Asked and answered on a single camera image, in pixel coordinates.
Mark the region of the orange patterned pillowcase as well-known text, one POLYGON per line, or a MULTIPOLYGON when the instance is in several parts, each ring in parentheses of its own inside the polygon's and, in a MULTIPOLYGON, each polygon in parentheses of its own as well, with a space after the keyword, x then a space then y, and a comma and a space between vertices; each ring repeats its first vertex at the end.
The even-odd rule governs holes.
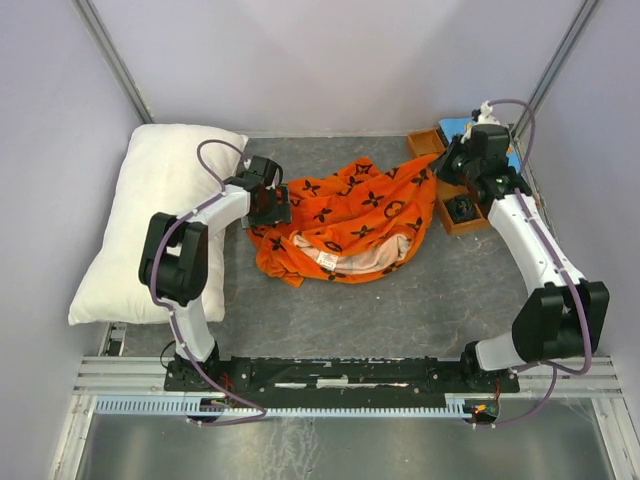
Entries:
POLYGON ((435 159, 382 172, 363 157, 325 178, 289 181, 291 221, 248 232, 257 267, 293 287, 307 279, 360 284, 397 271, 431 225, 435 159))

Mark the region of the white pillow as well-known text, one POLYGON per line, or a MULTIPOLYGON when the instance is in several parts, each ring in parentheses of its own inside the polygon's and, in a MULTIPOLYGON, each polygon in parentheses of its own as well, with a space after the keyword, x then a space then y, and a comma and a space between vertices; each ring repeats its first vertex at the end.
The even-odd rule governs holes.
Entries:
POLYGON ((71 302, 72 325, 168 321, 138 270, 151 217, 182 214, 233 176, 248 138, 220 128, 147 124, 132 133, 116 185, 103 244, 71 302))

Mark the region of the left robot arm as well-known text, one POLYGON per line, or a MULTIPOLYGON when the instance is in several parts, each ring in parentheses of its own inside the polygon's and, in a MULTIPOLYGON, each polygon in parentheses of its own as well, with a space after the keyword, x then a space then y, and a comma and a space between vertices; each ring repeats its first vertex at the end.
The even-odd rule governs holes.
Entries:
POLYGON ((187 361, 187 379, 209 390, 221 378, 213 360, 216 341, 205 319, 202 293, 209 277, 209 240, 241 220, 247 228, 291 221, 288 187, 275 161, 254 156, 245 170, 180 215, 158 212, 148 224, 138 278, 154 304, 165 308, 177 354, 187 361))

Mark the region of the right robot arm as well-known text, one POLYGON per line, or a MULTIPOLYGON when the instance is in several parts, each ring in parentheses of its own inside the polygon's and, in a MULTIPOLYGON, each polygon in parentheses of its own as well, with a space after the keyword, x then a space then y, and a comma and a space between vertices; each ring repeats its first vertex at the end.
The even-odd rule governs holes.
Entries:
POLYGON ((588 281, 561 251, 530 186, 508 161, 509 144, 507 127, 475 124, 455 135, 431 165, 439 179, 468 189, 507 245, 528 292, 510 330, 477 342, 474 357, 460 364, 460 382, 472 391, 491 384, 497 370, 534 364, 586 373, 610 300, 605 284, 588 281))

